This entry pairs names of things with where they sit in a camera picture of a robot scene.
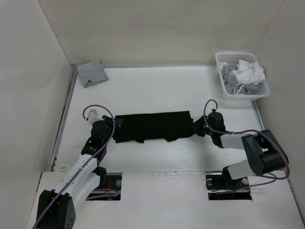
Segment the black tank top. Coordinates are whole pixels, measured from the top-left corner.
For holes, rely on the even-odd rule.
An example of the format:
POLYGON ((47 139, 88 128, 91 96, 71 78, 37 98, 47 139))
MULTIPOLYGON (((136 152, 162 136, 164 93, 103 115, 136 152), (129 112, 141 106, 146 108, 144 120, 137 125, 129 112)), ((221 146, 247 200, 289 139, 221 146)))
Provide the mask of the black tank top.
POLYGON ((194 135, 193 119, 189 111, 165 112, 153 114, 117 115, 122 119, 121 127, 116 128, 116 143, 165 139, 167 142, 194 135))

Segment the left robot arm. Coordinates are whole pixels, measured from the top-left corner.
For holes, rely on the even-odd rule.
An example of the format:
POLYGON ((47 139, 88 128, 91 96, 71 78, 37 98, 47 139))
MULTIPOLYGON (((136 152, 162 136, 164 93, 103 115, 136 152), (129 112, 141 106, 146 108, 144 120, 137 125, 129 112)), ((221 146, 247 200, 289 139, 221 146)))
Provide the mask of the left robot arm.
POLYGON ((79 159, 67 176, 53 189, 39 196, 35 229, 71 229, 76 220, 77 208, 94 190, 107 185, 106 169, 99 164, 107 153, 107 144, 115 130, 123 124, 121 118, 101 118, 89 114, 91 136, 85 143, 79 159))

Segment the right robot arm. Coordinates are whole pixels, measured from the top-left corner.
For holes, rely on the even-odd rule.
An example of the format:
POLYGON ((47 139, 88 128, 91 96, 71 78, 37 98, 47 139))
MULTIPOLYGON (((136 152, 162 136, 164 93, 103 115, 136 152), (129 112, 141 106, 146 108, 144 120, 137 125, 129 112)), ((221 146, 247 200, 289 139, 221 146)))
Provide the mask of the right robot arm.
POLYGON ((190 129, 198 136, 208 135, 218 148, 243 150, 246 160, 226 166, 219 175, 206 175, 209 191, 224 190, 232 193, 251 188, 248 177, 259 176, 275 182, 272 172, 289 168, 289 160, 274 135, 269 130, 226 131, 223 115, 213 110, 195 121, 190 129))

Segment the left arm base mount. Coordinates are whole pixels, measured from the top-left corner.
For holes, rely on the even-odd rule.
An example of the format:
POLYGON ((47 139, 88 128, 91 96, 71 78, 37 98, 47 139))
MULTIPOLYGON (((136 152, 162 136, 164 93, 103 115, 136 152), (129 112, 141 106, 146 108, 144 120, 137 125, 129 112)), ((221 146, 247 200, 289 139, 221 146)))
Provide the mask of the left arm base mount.
POLYGON ((122 173, 108 173, 87 197, 89 201, 119 201, 121 200, 122 173))

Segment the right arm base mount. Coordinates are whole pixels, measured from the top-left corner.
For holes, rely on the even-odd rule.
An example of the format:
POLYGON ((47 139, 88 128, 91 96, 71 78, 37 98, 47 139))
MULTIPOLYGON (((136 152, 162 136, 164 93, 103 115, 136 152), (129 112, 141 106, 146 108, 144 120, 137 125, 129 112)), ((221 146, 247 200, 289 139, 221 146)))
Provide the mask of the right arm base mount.
POLYGON ((232 179, 228 168, 221 173, 208 173, 205 175, 206 189, 209 200, 252 200, 247 177, 232 179))

